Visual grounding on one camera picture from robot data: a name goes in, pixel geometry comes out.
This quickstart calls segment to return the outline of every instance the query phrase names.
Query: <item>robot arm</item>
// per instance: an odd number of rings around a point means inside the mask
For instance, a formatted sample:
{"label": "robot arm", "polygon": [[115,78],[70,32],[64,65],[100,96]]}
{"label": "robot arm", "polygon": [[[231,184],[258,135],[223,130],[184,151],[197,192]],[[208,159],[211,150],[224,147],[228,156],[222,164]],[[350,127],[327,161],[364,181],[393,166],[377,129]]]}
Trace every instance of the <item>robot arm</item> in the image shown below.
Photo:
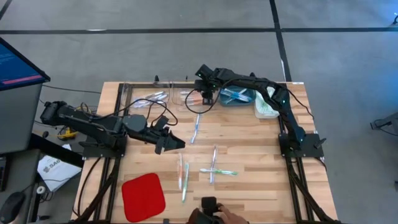
{"label": "robot arm", "polygon": [[40,116],[44,124],[51,126],[65,125],[95,139],[99,144],[110,149],[118,146],[127,134],[130,138],[155,144],[155,153],[185,147],[185,142],[173,135],[169,127],[164,127],[169,120],[162,116],[156,125],[147,127],[144,115],[132,114],[123,117],[88,114],[85,111],[67,105],[63,101],[46,102]]}
{"label": "robot arm", "polygon": [[[200,91],[203,97],[203,104],[213,104],[213,93],[218,88],[225,88],[230,85],[241,86],[248,89],[257,90],[272,109],[279,112],[288,130],[289,146],[293,150],[300,150],[300,146],[305,138],[305,131],[300,127],[293,115],[290,107],[289,91],[286,87],[272,82],[266,78],[257,78],[254,74],[250,76],[235,74],[226,68],[216,68],[212,71],[206,65],[202,65],[196,72],[201,80],[195,80],[195,90]],[[273,87],[275,92],[269,96],[267,87]]]}

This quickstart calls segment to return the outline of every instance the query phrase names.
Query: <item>black metal frame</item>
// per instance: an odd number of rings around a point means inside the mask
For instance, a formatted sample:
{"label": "black metal frame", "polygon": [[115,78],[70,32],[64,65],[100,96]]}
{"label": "black metal frame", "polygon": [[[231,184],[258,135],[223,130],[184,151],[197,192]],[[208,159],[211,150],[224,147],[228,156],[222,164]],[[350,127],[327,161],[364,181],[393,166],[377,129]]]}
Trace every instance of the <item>black metal frame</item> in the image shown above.
{"label": "black metal frame", "polygon": [[[305,171],[304,171],[304,165],[303,165],[303,160],[302,157],[319,157],[320,155],[310,155],[308,152],[304,154],[305,152],[295,152],[291,153],[288,152],[290,151],[286,147],[286,143],[284,142],[285,135],[286,135],[286,130],[285,126],[282,122],[282,118],[279,116],[278,117],[279,121],[279,128],[280,128],[280,134],[279,134],[279,141],[280,141],[280,154],[282,157],[285,158],[286,161],[286,168],[287,168],[287,174],[289,176],[289,184],[290,184],[290,191],[292,194],[292,201],[293,201],[293,208],[294,208],[294,213],[295,213],[295,219],[297,223],[341,223],[340,221],[333,220],[330,218],[316,203],[316,201],[313,199],[311,196],[310,192],[308,191],[308,185],[307,185],[307,178],[305,177]],[[317,134],[306,134],[306,138],[314,138],[316,137],[319,141],[319,136]],[[320,146],[319,148],[322,152],[321,156],[323,157],[323,150],[322,147]],[[297,170],[298,170],[298,175],[296,174],[294,167],[293,167],[293,162],[292,158],[295,158],[295,163],[297,164]],[[303,220],[302,218],[302,213],[301,213],[301,208],[300,208],[300,202],[299,202],[299,196],[297,194],[297,188],[299,191],[302,193],[304,197],[304,204],[305,204],[305,211],[307,214],[307,219],[308,220]],[[315,221],[314,215],[316,214],[317,217],[319,218],[320,221]]]}
{"label": "black metal frame", "polygon": [[[193,83],[164,83],[164,82],[163,83],[157,83],[157,82],[134,83],[134,84],[121,83],[121,84],[119,84],[119,88],[118,88],[118,96],[116,98],[115,111],[118,111],[120,109],[120,101],[121,101],[124,85],[127,85],[127,95],[129,96],[126,98],[126,105],[128,105],[131,100],[133,88],[171,88],[171,87],[173,87],[173,88],[193,88],[194,87]],[[286,131],[285,131],[285,128],[284,128],[281,118],[278,117],[278,119],[279,119],[280,136],[281,136],[283,134],[286,134]],[[289,176],[289,185],[290,185],[290,191],[292,193],[293,208],[294,208],[295,219],[296,219],[297,224],[341,223],[341,222],[335,221],[335,220],[331,219],[329,216],[327,216],[326,213],[318,206],[316,201],[311,196],[310,192],[308,191],[308,187],[307,187],[307,180],[305,177],[305,171],[304,171],[302,158],[301,157],[295,158],[296,163],[297,163],[298,175],[294,171],[292,158],[289,156],[284,156],[284,158],[286,161],[287,173]],[[115,165],[114,165],[115,167],[113,169],[119,170],[119,165],[120,165],[120,158],[115,160]],[[104,186],[106,177],[108,175],[108,170],[109,170],[109,160],[107,161],[107,159],[105,159],[99,189],[102,189]],[[113,185],[115,185],[115,186],[117,184],[117,179],[118,179],[118,177],[116,174],[116,178],[113,182]],[[305,202],[305,208],[306,208],[308,220],[303,220],[303,218],[302,218],[297,188],[304,196],[304,202]],[[106,218],[105,218],[105,220],[99,220],[100,213],[101,213],[101,204],[99,204],[95,210],[95,215],[93,218],[94,223],[102,223],[102,222],[110,223],[111,217],[112,217],[113,202],[114,202],[115,194],[116,194],[116,188],[112,186],[111,190],[109,192],[108,207],[106,209]],[[313,215],[314,213],[318,216],[320,221],[315,221],[315,218]]]}
{"label": "black metal frame", "polygon": [[[131,84],[124,84],[124,83],[120,83],[119,84],[119,88],[118,88],[118,95],[116,97],[116,102],[115,102],[115,107],[114,107],[114,112],[117,112],[120,110],[120,102],[121,102],[121,98],[123,95],[123,90],[124,87],[126,86],[127,88],[127,97],[126,97],[126,102],[125,105],[128,105],[131,103],[131,96],[132,96],[132,89],[133,89],[133,85]],[[123,115],[128,115],[129,110],[124,110]],[[112,217],[112,212],[113,212],[113,203],[114,203],[114,197],[116,195],[116,186],[118,184],[118,175],[119,175],[119,167],[120,167],[120,157],[115,158],[114,161],[114,167],[116,168],[116,173],[114,175],[114,180],[111,184],[111,189],[109,191],[109,199],[108,199],[108,207],[106,208],[106,215],[105,215],[105,220],[107,222],[111,221],[111,217]],[[101,180],[99,182],[99,191],[101,191],[101,189],[103,189],[106,179],[108,177],[108,171],[109,171],[109,163],[110,163],[110,158],[105,158],[104,159],[104,165],[103,165],[103,170],[102,170],[102,174],[101,174]],[[101,214],[101,207],[102,207],[102,200],[98,203],[95,211],[94,211],[94,217],[93,217],[93,221],[100,221],[100,214]]]}

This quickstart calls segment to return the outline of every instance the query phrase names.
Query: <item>black cable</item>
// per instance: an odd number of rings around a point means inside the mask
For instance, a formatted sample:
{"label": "black cable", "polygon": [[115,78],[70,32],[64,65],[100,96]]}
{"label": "black cable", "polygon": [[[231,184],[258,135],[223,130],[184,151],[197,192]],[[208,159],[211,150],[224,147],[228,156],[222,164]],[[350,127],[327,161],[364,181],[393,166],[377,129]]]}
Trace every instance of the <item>black cable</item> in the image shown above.
{"label": "black cable", "polygon": [[85,181],[83,182],[83,185],[81,186],[80,195],[79,195],[79,200],[78,200],[78,203],[77,203],[77,214],[78,214],[78,216],[81,215],[81,214],[80,214],[80,203],[81,203],[81,197],[83,196],[83,191],[84,191],[85,186],[86,186],[86,182],[87,182],[88,177],[90,176],[91,172],[93,171],[95,165],[97,165],[97,163],[100,161],[100,159],[101,159],[101,158],[99,157],[99,158],[94,162],[94,164],[91,166],[90,170],[89,170],[88,173],[87,173],[87,176],[86,176],[86,178],[85,178]]}
{"label": "black cable", "polygon": [[179,104],[179,103],[176,103],[176,102],[174,102],[174,83],[170,83],[170,98],[172,99],[172,103],[173,104],[175,104],[175,105],[179,105],[179,106],[185,106],[184,104]]}
{"label": "black cable", "polygon": [[69,89],[69,88],[60,88],[60,87],[54,87],[54,86],[48,86],[48,85],[43,85],[47,88],[53,88],[56,90],[66,90],[66,91],[77,91],[77,92],[82,92],[82,93],[96,93],[96,94],[101,94],[101,92],[97,91],[89,91],[89,90],[74,90],[74,89]]}
{"label": "black cable", "polygon": [[64,138],[61,138],[59,135],[62,135],[62,132],[65,130],[65,129],[67,129],[68,127],[66,127],[66,126],[63,126],[62,128],[61,128],[61,130],[58,132],[58,134],[57,134],[57,138],[59,139],[59,140],[61,140],[61,141],[65,141],[66,139],[64,139]]}
{"label": "black cable", "polygon": [[87,104],[85,102],[81,102],[80,103],[80,111],[83,112],[83,114],[88,118],[88,119],[92,119],[93,118],[93,113],[90,113],[90,109],[88,108]]}
{"label": "black cable", "polygon": [[[80,175],[76,175],[76,176],[74,176],[74,177],[65,178],[65,179],[63,179],[63,180],[45,179],[45,180],[42,180],[42,181],[63,182],[63,181],[66,181],[66,180],[74,179],[74,178],[79,177],[79,176],[80,176]],[[34,185],[34,184],[36,184],[36,181],[34,181],[33,183],[29,184],[27,187],[25,187],[23,190],[21,190],[21,192],[24,192],[26,189],[28,189],[30,186],[32,186],[32,185]]]}
{"label": "black cable", "polygon": [[72,212],[73,212],[73,214],[75,214],[77,217],[80,217],[79,214],[77,214],[77,212],[75,211],[75,208],[73,208],[73,206],[72,206]]}
{"label": "black cable", "polygon": [[188,93],[188,95],[185,97],[185,106],[187,107],[187,109],[188,109],[189,111],[191,111],[192,113],[195,113],[195,114],[204,114],[204,113],[209,112],[209,110],[211,110],[211,109],[214,107],[214,105],[217,103],[218,98],[219,98],[220,95],[221,95],[221,90],[222,90],[227,84],[229,84],[229,83],[232,82],[232,81],[236,81],[236,80],[242,80],[242,78],[235,78],[235,79],[228,80],[226,83],[224,83],[224,85],[222,85],[222,86],[220,87],[220,90],[219,90],[219,92],[218,92],[218,94],[217,94],[216,99],[214,100],[213,104],[210,105],[210,107],[209,107],[207,110],[201,111],[201,112],[197,112],[197,111],[194,111],[194,110],[192,110],[191,108],[189,108],[188,103],[187,103],[188,97],[195,91],[195,89],[191,90],[191,91]]}
{"label": "black cable", "polygon": [[308,108],[307,106],[305,106],[302,102],[300,102],[300,100],[297,99],[297,97],[291,92],[290,89],[286,88],[286,90],[289,91],[289,93],[294,97],[294,99],[295,99],[300,105],[302,105],[302,106],[307,110],[307,113],[308,113],[309,115],[311,115],[312,119],[315,119],[315,118],[313,117],[313,115],[310,113],[309,108]]}
{"label": "black cable", "polygon": [[40,125],[40,126],[43,126],[43,127],[46,127],[46,128],[53,128],[53,129],[55,129],[55,130],[58,129],[57,127],[53,127],[53,126],[51,126],[51,125],[43,124],[43,123],[41,123],[40,121],[35,121],[35,124]]}
{"label": "black cable", "polygon": [[395,17],[394,22],[392,22],[392,24],[394,24],[394,25],[397,24],[397,19],[398,19],[398,16]]}
{"label": "black cable", "polygon": [[[153,125],[154,125],[154,122],[157,121],[160,117],[162,117],[163,114],[167,111],[167,104],[166,104],[165,106],[166,106],[166,107],[164,108],[163,112],[162,112],[157,118],[155,118],[155,119],[150,123],[151,126],[153,126]],[[177,125],[176,123],[175,123],[175,124],[167,123],[167,124],[170,125],[170,126],[175,126],[175,125]]]}
{"label": "black cable", "polygon": [[316,160],[322,163],[322,165],[325,167],[325,170],[328,171],[328,168],[326,167],[326,164],[321,160],[319,157],[315,157]]}
{"label": "black cable", "polygon": [[89,109],[90,109],[90,108],[98,108],[98,106],[87,106],[86,103],[84,103],[84,104],[86,105],[87,112],[89,112],[89,113],[91,113],[91,114],[93,114],[93,115],[96,114],[97,110],[89,110]]}
{"label": "black cable", "polygon": [[173,116],[173,118],[175,119],[175,124],[169,124],[169,123],[167,123],[168,125],[170,125],[170,126],[175,126],[175,125],[178,124],[178,118],[173,114],[173,112],[171,112],[171,111],[167,108],[166,102],[161,101],[161,100],[157,100],[157,101],[148,100],[148,99],[145,99],[145,98],[140,98],[140,99],[134,100],[132,103],[130,103],[129,105],[127,105],[127,106],[124,107],[123,109],[120,109],[120,110],[117,111],[117,112],[110,113],[110,114],[107,114],[107,115],[105,115],[105,116],[102,116],[102,117],[99,117],[99,118],[93,118],[93,119],[101,120],[101,119],[105,119],[105,118],[107,118],[107,117],[110,117],[110,116],[112,116],[112,115],[117,115],[117,114],[119,114],[120,112],[122,112],[122,111],[127,110],[128,108],[130,108],[130,106],[133,105],[134,103],[137,103],[138,101],[142,101],[142,100],[146,100],[146,101],[149,101],[149,102],[152,102],[152,103],[156,103],[157,105],[160,105],[161,107],[165,108],[165,110],[168,111],[168,112]]}
{"label": "black cable", "polygon": [[[212,107],[213,107],[213,106],[216,104],[216,102],[218,101],[218,98],[220,97],[220,94],[221,94],[221,90],[222,90],[227,84],[229,84],[231,81],[236,81],[236,80],[243,80],[243,78],[231,79],[231,80],[228,80],[226,83],[224,83],[224,84],[220,87],[220,90],[219,90],[219,92],[218,92],[218,94],[217,94],[217,97],[216,97],[216,99],[214,100],[213,104],[212,104],[207,110],[202,111],[202,112],[197,112],[197,111],[193,111],[191,108],[189,108],[188,103],[187,103],[187,100],[188,100],[188,97],[191,95],[191,93],[193,93],[193,91],[195,91],[195,89],[194,89],[194,90],[191,90],[191,91],[188,93],[188,95],[185,97],[185,106],[186,106],[187,109],[188,109],[189,111],[191,111],[192,113],[204,114],[204,113],[208,112],[209,110],[212,109]],[[299,99],[297,99],[297,97],[291,92],[290,89],[288,89],[288,88],[286,88],[286,87],[284,87],[284,86],[282,86],[282,85],[280,85],[280,84],[278,84],[278,83],[276,83],[276,82],[272,82],[272,81],[270,81],[270,80],[257,80],[256,82],[273,83],[274,85],[278,85],[278,86],[280,86],[281,88],[287,90],[287,91],[294,97],[294,99],[295,99],[300,105],[302,105],[302,106],[307,110],[307,113],[312,117],[312,119],[314,119],[313,115],[310,113],[309,108],[306,107]]]}
{"label": "black cable", "polygon": [[54,192],[44,192],[43,194],[40,195],[39,203],[49,202],[49,201],[51,201],[53,196],[54,196]]}
{"label": "black cable", "polygon": [[382,120],[382,119],[376,119],[376,120],[373,121],[375,127],[377,128],[376,130],[382,131],[382,132],[387,133],[387,134],[390,134],[390,135],[392,135],[392,136],[398,136],[398,134],[391,133],[391,132],[386,131],[386,130],[382,129],[381,127],[379,127],[379,126],[376,124],[376,122],[377,122],[377,121],[381,121],[381,120]]}
{"label": "black cable", "polygon": [[150,104],[146,120],[148,120],[149,115],[150,115],[150,109],[152,109],[152,106],[153,106],[154,104],[155,104],[155,103],[151,103],[151,104]]}

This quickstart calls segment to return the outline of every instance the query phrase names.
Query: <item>computer screen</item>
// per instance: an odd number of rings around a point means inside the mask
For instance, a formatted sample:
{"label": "computer screen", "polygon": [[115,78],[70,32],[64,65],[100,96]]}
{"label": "computer screen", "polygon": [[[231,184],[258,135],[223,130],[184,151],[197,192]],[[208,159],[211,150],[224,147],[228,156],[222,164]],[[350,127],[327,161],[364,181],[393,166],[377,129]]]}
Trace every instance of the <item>computer screen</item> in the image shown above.
{"label": "computer screen", "polygon": [[43,71],[0,38],[0,91],[49,80]]}

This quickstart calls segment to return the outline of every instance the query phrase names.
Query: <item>red mat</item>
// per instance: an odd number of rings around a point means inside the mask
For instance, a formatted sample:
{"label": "red mat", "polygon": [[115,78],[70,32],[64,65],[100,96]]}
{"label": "red mat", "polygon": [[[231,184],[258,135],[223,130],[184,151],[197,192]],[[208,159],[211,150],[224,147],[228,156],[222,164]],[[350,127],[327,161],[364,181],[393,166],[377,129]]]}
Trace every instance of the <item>red mat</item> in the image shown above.
{"label": "red mat", "polygon": [[157,174],[145,174],[122,185],[124,214],[129,222],[141,222],[166,207]]}

